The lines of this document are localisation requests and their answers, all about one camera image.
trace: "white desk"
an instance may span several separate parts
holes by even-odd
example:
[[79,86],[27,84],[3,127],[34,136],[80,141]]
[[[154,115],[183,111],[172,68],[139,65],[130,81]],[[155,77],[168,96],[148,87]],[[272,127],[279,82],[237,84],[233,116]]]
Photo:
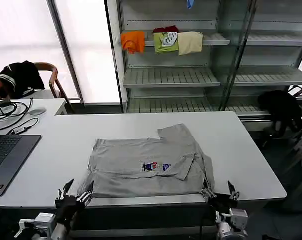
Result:
[[[22,103],[24,103],[28,106],[29,103],[30,103],[30,100],[29,99],[27,99],[27,100],[26,99],[25,100],[24,99],[19,99],[19,100],[12,100],[12,102],[22,102]],[[46,108],[46,112],[41,114],[41,115],[38,115],[38,116],[32,116],[32,115],[27,114],[16,125],[13,125],[12,127],[8,128],[8,129],[0,130],[0,134],[2,134],[2,135],[7,134],[7,132],[10,129],[12,129],[13,127],[21,124],[22,122],[24,122],[28,119],[38,118],[39,122],[35,126],[30,128],[24,134],[27,134],[27,135],[43,135],[46,131],[46,126],[47,126],[47,124],[44,124],[45,122],[47,122],[49,124],[50,121],[51,121],[51,118],[53,118],[56,114],[58,115],[58,114],[66,113],[65,108],[64,108],[64,104],[65,104],[65,99],[63,99],[63,98],[34,99],[31,110],[42,107],[42,108]],[[6,120],[1,120],[0,121],[0,128],[5,127],[7,125],[10,125],[11,123],[15,122],[19,117],[20,116],[12,117],[12,118],[10,117]]]
[[[70,193],[82,180],[94,140],[158,137],[156,129],[184,123],[212,158],[215,191],[229,193],[227,180],[241,200],[280,199],[281,183],[233,112],[58,115],[5,194],[1,208],[53,208],[57,189],[74,178]],[[203,202],[199,194],[182,196],[96,198],[90,206],[158,205]]]
[[[26,104],[27,106],[29,106],[30,104],[30,99],[18,99],[18,100],[11,100],[12,102],[21,102]],[[52,118],[55,115],[59,115],[59,114],[65,114],[65,108],[64,108],[64,104],[65,104],[65,99],[63,98],[50,98],[50,99],[33,99],[33,104],[31,106],[30,110],[33,109],[38,109],[38,108],[45,108],[46,112],[38,115],[38,116],[33,116],[30,114],[26,114],[23,119],[21,121],[19,121],[17,124],[13,125],[12,127],[8,128],[8,129],[4,129],[4,130],[0,130],[0,134],[5,135],[7,134],[7,132],[12,129],[13,127],[31,119],[31,118],[38,118],[39,122],[37,123],[37,125],[35,125],[34,127],[30,128],[25,134],[41,134],[42,132],[39,132],[40,127],[42,126],[41,122],[46,121],[50,118]],[[21,106],[20,104],[18,104],[18,109],[15,112],[15,114],[20,113],[24,110],[24,107]],[[8,117],[5,120],[0,120],[0,128],[5,127],[10,125],[11,123],[15,122],[17,119],[19,119],[21,116],[16,116],[16,117]]]

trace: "beige cloth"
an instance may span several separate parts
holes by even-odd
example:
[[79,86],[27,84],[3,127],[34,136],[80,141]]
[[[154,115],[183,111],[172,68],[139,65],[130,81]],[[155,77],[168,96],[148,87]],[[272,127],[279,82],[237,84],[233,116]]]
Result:
[[179,32],[179,56],[202,51],[203,34],[196,31]]

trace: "red cloth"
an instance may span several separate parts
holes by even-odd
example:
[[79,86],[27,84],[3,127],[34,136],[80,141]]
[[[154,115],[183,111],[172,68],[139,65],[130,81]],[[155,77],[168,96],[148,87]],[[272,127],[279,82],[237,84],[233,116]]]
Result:
[[168,32],[178,33],[179,30],[175,25],[167,26],[167,27],[160,27],[160,28],[156,28],[153,30],[153,33],[168,33]]

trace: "folded clothing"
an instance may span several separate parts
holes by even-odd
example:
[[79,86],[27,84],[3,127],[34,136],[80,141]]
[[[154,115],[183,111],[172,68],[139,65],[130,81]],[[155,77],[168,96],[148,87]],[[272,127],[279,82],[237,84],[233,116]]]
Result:
[[160,28],[155,28],[153,30],[153,33],[167,33],[167,32],[176,32],[178,33],[179,30],[178,28],[173,25],[173,26],[166,26],[166,27],[160,27]]
[[156,32],[153,34],[155,53],[174,52],[179,49],[177,32]]
[[130,54],[135,52],[144,52],[144,32],[142,31],[131,31],[121,34],[121,45],[123,50],[127,50]]
[[[213,191],[211,159],[186,126],[159,129],[158,134],[160,139],[97,139],[78,193],[92,181],[95,198],[196,194],[204,180]],[[150,164],[166,167],[150,171]]]
[[179,55],[198,53],[202,51],[203,34],[188,31],[178,33]]

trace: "robotic hand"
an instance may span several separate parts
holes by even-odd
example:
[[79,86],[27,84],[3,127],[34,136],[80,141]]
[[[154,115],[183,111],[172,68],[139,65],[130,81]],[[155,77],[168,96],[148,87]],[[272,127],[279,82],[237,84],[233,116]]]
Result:
[[211,206],[212,217],[218,227],[217,240],[247,240],[248,235],[245,227],[248,215],[245,210],[238,209],[237,201],[240,193],[228,181],[230,194],[215,194],[209,190],[207,182],[204,182],[204,189],[201,194],[207,199]]
[[92,199],[93,184],[81,196],[68,195],[74,179],[58,190],[55,200],[56,214],[40,213],[35,219],[21,219],[19,231],[14,236],[19,239],[64,240],[70,231],[70,223],[76,213],[83,210]]

